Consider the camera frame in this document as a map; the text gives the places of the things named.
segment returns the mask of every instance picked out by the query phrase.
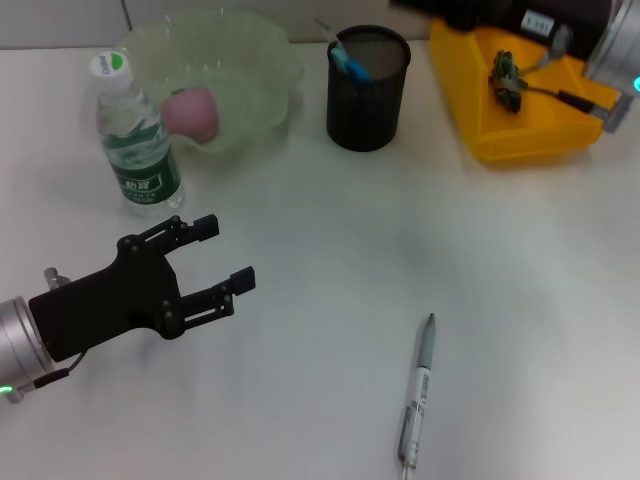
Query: cable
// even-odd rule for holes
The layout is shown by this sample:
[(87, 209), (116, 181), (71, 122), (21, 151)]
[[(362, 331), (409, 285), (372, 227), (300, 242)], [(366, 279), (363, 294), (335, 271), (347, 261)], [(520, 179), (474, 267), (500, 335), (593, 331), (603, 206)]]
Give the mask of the cable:
[(73, 371), (74, 368), (76, 368), (78, 366), (78, 364), (82, 361), (82, 359), (84, 358), (84, 356), (87, 354), (88, 350), (85, 350), (84, 352), (82, 352), (78, 358), (76, 358), (73, 363), (71, 365), (69, 365), (67, 367), (67, 371), (69, 373), (71, 373)]
[(558, 98), (558, 92), (554, 92), (553, 90), (548, 90), (546, 88), (526, 87), (524, 90), (527, 92), (542, 93), (543, 95), (549, 95), (550, 97)]
[(60, 370), (55, 370), (51, 373), (47, 373), (46, 375), (43, 375), (40, 378), (36, 378), (33, 381), (33, 386), (36, 389), (42, 388), (49, 385), (50, 383), (57, 382), (58, 380), (68, 377), (69, 374), (73, 371), (73, 369), (76, 368), (78, 364), (82, 361), (82, 359), (86, 354), (87, 354), (87, 351), (85, 350), (67, 368), (61, 368)]
[(522, 78), (533, 72), (547, 68), (554, 61), (560, 60), (567, 54), (571, 42), (573, 42), (573, 31), (568, 26), (561, 25), (553, 37), (553, 43), (551, 47), (549, 47), (549, 51), (546, 52), (535, 65), (520, 70), (520, 77)]

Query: black device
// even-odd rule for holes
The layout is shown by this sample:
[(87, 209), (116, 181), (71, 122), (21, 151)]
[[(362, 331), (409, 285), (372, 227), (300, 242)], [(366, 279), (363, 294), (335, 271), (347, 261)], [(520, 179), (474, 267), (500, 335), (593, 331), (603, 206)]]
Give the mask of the black device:
[(568, 54), (588, 60), (609, 26), (612, 0), (392, 0), (442, 17), (455, 29), (498, 27), (551, 46), (562, 25), (573, 32)]

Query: white wall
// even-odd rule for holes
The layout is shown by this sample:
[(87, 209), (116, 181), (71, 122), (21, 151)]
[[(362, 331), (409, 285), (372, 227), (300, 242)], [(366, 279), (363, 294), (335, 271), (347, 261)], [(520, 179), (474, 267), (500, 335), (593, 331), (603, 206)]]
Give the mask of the white wall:
[(127, 31), (120, 0), (0, 0), (0, 48), (113, 45)]
[(383, 25), (406, 38), (424, 38), (427, 21), (415, 12), (390, 9), (389, 0), (125, 0), (131, 23), (171, 13), (188, 5), (248, 8), (274, 20), (288, 32), (291, 41), (320, 41), (313, 22), (317, 17), (342, 30), (358, 24)]
[[(0, 48), (88, 47), (117, 43), (128, 31), (123, 0), (0, 0)], [(292, 41), (321, 41), (313, 22), (335, 30), (375, 24), (424, 38), (426, 19), (390, 9), (389, 0), (124, 0), (133, 26), (188, 5), (248, 8), (282, 25)]]

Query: pen clip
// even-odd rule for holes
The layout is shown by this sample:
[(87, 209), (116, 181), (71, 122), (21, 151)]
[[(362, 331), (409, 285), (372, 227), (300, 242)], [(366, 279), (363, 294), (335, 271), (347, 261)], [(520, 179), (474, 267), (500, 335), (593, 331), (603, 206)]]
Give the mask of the pen clip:
[(407, 425), (409, 424), (410, 420), (411, 420), (411, 407), (409, 406), (404, 411), (404, 420), (402, 420), (402, 431), (400, 432), (400, 444), (398, 445), (398, 458), (402, 463), (404, 463), (406, 460), (405, 448), (404, 448), (405, 447), (404, 436), (407, 433)]

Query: pink object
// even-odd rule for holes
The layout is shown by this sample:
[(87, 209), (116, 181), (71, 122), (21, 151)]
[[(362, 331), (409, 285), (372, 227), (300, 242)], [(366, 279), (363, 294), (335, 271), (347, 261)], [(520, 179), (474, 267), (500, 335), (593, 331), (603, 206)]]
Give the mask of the pink object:
[(172, 95), (160, 105), (169, 133), (204, 143), (218, 133), (218, 107), (206, 88), (191, 88)]

